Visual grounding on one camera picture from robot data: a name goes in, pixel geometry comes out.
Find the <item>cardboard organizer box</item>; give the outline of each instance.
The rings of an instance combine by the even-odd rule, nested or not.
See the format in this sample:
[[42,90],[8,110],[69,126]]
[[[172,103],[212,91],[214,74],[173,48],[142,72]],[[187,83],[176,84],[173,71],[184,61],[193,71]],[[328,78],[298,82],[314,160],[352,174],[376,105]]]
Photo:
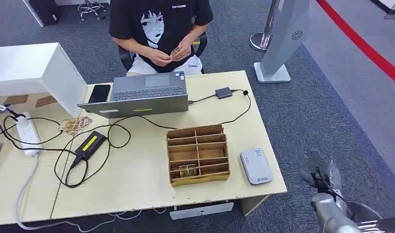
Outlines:
[[166,141],[172,186],[229,178],[228,144],[222,125],[168,131]]

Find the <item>white cable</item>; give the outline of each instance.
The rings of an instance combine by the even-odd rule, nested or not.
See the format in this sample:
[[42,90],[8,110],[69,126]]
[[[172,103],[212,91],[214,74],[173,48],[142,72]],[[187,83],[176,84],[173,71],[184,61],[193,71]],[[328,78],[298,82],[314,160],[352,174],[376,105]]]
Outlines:
[[124,213],[126,213],[127,211],[125,211],[125,212],[122,212],[122,213],[120,213],[120,214],[108,214],[108,215],[110,215],[110,216],[115,216],[115,215],[122,215],[122,214],[124,214]]
[[115,215],[115,216],[116,216],[117,218],[121,219],[121,220],[131,220],[131,219],[134,219],[135,217],[138,217],[138,216],[140,215],[141,212],[142,212],[142,210],[139,210],[139,212],[138,212],[135,216],[129,217],[129,218],[124,218],[124,217],[121,217],[121,216],[120,216],[120,215],[122,215],[122,214],[124,214],[124,213],[126,213],[126,212],[123,212],[123,213],[118,214],[118,215]]
[[16,219],[16,223],[17,223],[22,229],[24,229],[24,230],[38,230],[38,229],[42,229],[42,228],[46,228],[46,227],[53,227],[53,226],[57,226],[57,225],[60,225],[60,224],[63,224],[63,223],[67,223],[67,224],[69,224],[69,225],[76,226],[76,227],[79,229],[79,231],[82,232],[82,233],[88,233],[88,232],[91,232],[91,231],[93,231],[94,229],[100,227],[101,225],[104,225],[104,224],[107,224],[107,223],[112,223],[112,222],[114,222],[114,221],[116,220],[116,217],[117,217],[117,216],[115,216],[115,217],[113,218],[113,220],[103,222],[103,223],[101,223],[101,224],[95,226],[94,228],[89,229],[89,230],[86,230],[86,231],[82,230],[81,227],[80,227],[78,224],[72,223],[72,222],[69,222],[69,221],[62,221],[62,222],[57,222],[57,223],[48,224],[48,225],[42,225],[42,226],[38,226],[38,227],[27,227],[27,226],[23,225],[23,223],[20,221],[20,218],[19,218],[19,205],[20,205],[20,201],[21,201],[21,199],[22,199],[23,193],[24,193],[26,187],[28,186],[30,180],[32,179],[34,173],[36,172],[36,170],[37,170],[37,165],[39,164],[39,155],[36,155],[36,156],[34,156],[34,157],[36,158],[36,162],[35,162],[35,164],[34,164],[33,170],[32,170],[32,172],[30,173],[30,175],[29,175],[28,179],[26,180],[26,182],[24,183],[24,185],[22,186],[22,188],[21,188],[21,190],[20,190],[20,192],[19,192],[19,194],[18,194],[18,196],[17,196],[17,198],[16,198],[16,202],[15,202],[15,204],[16,204],[16,205],[15,205],[15,219]]
[[166,207],[163,209],[163,211],[162,212],[159,212],[159,211],[157,211],[155,208],[153,209],[155,212],[157,212],[158,214],[163,214],[165,211],[166,211]]

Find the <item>power adapter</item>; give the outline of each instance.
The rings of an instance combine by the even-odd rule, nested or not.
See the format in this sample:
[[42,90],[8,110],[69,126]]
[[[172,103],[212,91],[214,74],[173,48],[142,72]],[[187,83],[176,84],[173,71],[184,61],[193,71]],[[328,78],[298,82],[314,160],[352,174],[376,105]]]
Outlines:
[[71,168],[76,167],[77,164],[82,160],[89,160],[90,157],[99,149],[99,147],[106,140],[106,137],[97,132],[93,131],[87,139],[75,150],[76,156],[75,160],[73,160]]

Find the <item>wooden desk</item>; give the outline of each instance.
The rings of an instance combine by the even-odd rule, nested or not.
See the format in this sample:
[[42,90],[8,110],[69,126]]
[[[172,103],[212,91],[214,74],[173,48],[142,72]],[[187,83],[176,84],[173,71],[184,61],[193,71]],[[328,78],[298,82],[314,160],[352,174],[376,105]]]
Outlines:
[[[32,117],[47,117],[56,121],[70,118],[70,115],[58,103],[53,103],[43,107],[35,108],[36,100],[48,96],[47,93],[29,95],[28,101],[15,105],[15,111],[21,113],[27,111]],[[0,104],[6,97],[0,97]],[[0,114],[0,122],[7,114]],[[7,126],[13,124],[8,120]],[[41,140],[55,136],[58,126],[55,123],[45,120],[34,120],[37,132]],[[9,130],[9,133],[18,138],[16,127]],[[44,144],[45,148],[63,148],[71,139],[71,136],[63,134],[56,140]],[[16,149],[4,135],[0,135],[0,224],[14,223],[15,200],[22,185],[35,163],[35,159],[27,157],[22,151]],[[39,167],[30,182],[29,187],[23,195],[22,205],[19,211],[22,221],[36,221],[49,219],[59,188],[59,181],[53,174],[53,166],[58,157],[58,152],[45,151],[40,155]],[[58,173],[62,174],[63,166],[58,166]]]
[[[190,184],[173,188],[167,171],[165,129],[158,128],[145,120],[134,117],[120,124],[132,133],[130,143],[122,149],[112,149],[103,169],[83,185],[75,189],[61,186],[52,218],[94,215],[109,212],[141,210],[168,206],[204,203],[218,200],[242,200],[242,208],[247,216],[269,195],[286,192],[275,155],[264,128],[258,106],[251,92],[244,71],[206,74],[186,77],[190,100],[212,95],[216,89],[229,86],[231,89],[248,90],[252,107],[236,122],[225,124],[230,156],[230,177],[226,181]],[[88,101],[93,85],[88,87]],[[147,116],[150,120],[165,126],[186,128],[216,124],[232,120],[248,107],[248,99],[241,92],[233,97],[209,100],[189,107],[188,112]],[[113,123],[95,114],[82,111],[81,116],[94,120],[90,128]],[[107,128],[98,132],[106,135]],[[87,135],[73,141],[76,148]],[[111,140],[116,145],[127,140],[127,133],[113,129]],[[242,167],[239,154],[245,149],[260,147],[264,150],[273,171],[273,181],[258,186],[251,185]],[[89,172],[93,173],[104,161],[108,145],[105,142],[89,162]],[[75,168],[71,183],[81,178],[84,164]]]

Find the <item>laptop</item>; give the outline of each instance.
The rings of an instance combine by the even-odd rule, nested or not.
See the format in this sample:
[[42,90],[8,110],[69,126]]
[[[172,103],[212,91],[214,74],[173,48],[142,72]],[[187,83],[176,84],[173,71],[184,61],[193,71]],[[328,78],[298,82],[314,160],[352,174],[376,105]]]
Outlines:
[[185,75],[179,71],[118,77],[110,101],[77,106],[108,119],[184,112],[188,110]]

